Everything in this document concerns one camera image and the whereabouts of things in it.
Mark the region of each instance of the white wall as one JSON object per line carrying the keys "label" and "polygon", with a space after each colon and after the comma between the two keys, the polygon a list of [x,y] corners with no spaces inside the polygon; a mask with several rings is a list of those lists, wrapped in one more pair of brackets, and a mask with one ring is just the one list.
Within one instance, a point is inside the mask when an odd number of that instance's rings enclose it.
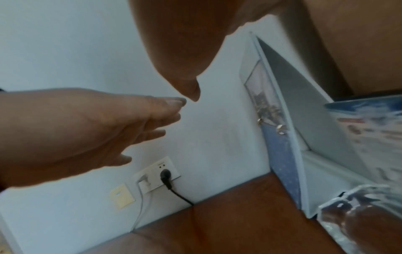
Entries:
{"label": "white wall", "polygon": [[[166,155],[182,174],[178,191],[195,202],[267,173],[263,136],[238,76],[251,30],[309,75],[276,17],[240,29],[199,77],[201,100],[188,103],[164,139],[127,149],[130,165],[0,195],[0,213],[23,253],[73,254],[128,232],[139,202],[117,211],[108,194],[126,183],[139,199],[130,177]],[[0,87],[178,95],[153,69],[125,0],[1,1]],[[139,225],[186,206],[159,188]]]}

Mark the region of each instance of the plastic wrapper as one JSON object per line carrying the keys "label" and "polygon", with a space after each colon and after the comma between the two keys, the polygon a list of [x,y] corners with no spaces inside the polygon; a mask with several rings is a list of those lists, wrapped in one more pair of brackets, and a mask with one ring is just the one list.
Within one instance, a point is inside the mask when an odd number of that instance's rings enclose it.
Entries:
{"label": "plastic wrapper", "polygon": [[362,185],[320,206],[318,221],[348,254],[402,254],[402,192]]}

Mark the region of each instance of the brown wooden table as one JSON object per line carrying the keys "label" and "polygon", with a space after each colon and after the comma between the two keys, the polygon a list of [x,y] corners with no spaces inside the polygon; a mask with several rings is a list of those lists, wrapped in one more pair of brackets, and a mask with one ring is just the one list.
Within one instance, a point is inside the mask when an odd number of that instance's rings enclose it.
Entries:
{"label": "brown wooden table", "polygon": [[85,254],[343,254],[297,210],[273,173],[153,222]]}

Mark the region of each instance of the beige square switch plate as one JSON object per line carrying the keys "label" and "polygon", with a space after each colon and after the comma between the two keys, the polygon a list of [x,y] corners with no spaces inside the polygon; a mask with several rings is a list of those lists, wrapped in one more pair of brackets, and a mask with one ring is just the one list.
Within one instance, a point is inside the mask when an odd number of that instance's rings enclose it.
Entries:
{"label": "beige square switch plate", "polygon": [[110,192],[110,199],[113,200],[119,210],[135,201],[125,184],[113,189]]}

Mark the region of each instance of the power outlet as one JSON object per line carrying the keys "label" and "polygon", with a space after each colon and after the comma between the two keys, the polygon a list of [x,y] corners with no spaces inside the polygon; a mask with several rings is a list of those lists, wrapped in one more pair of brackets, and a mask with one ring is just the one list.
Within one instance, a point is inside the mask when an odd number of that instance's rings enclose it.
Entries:
{"label": "power outlet", "polygon": [[164,185],[163,182],[160,180],[160,173],[164,169],[170,170],[172,174],[171,180],[174,180],[180,176],[179,172],[173,165],[173,162],[168,156],[166,156],[165,158],[155,162],[151,166],[146,167],[140,172],[133,175],[133,180],[138,181],[142,176],[147,175],[149,184],[142,183],[139,187],[141,188],[143,194],[148,193]]}

